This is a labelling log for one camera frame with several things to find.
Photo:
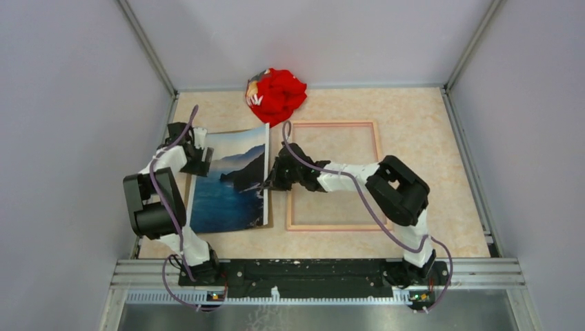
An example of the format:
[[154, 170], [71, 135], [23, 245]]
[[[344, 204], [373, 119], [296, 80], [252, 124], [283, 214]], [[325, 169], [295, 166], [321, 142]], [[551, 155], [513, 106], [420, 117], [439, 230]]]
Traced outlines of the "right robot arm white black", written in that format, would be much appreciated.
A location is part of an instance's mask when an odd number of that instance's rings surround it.
[[388, 273], [388, 281], [406, 288], [432, 276], [436, 251], [427, 224], [430, 188], [396, 156], [369, 164], [315, 161], [296, 143], [285, 143], [262, 186], [290, 191], [295, 184], [310, 192], [356, 192], [375, 223], [382, 226], [368, 202], [372, 199], [395, 225], [394, 232], [385, 233], [403, 250], [401, 265]]

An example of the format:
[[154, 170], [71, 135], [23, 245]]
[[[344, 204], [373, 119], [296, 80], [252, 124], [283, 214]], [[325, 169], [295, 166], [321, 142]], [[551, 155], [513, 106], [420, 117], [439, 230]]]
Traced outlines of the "pink wooden picture frame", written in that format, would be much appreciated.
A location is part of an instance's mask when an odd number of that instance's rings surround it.
[[287, 194], [286, 229], [290, 232], [378, 231], [394, 228], [368, 193], [365, 182], [383, 158], [374, 120], [292, 121], [287, 140], [297, 144], [313, 164], [329, 160], [325, 192], [310, 192], [295, 184]]

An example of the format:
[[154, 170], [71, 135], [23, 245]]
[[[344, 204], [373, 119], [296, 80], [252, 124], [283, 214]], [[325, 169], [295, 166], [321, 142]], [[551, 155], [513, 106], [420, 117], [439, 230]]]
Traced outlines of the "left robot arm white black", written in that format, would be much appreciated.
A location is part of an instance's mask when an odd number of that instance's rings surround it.
[[189, 123], [168, 125], [169, 137], [148, 165], [123, 179], [123, 191], [132, 231], [158, 241], [174, 253], [185, 272], [184, 283], [212, 285], [221, 276], [215, 251], [188, 225], [186, 206], [176, 182], [179, 173], [204, 177], [213, 149], [206, 144], [207, 129]]

